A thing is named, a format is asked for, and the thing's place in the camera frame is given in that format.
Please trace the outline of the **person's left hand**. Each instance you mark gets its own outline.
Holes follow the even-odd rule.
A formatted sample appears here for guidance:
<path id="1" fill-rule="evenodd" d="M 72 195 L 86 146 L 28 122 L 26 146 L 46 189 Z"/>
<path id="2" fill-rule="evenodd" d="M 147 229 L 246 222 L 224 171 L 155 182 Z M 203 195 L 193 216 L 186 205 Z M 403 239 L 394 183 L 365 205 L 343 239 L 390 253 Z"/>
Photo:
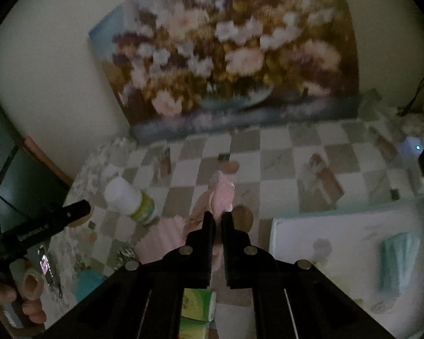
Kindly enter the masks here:
<path id="1" fill-rule="evenodd" d="M 0 322 L 13 338 L 32 338 L 45 331 L 47 320 L 40 300 L 43 276 L 26 257 L 12 262 L 10 267 L 14 285 L 0 283 Z M 17 298 L 23 299 L 20 307 L 24 316 L 33 323 L 30 327 L 14 327 L 5 314 L 4 306 L 12 304 Z"/>

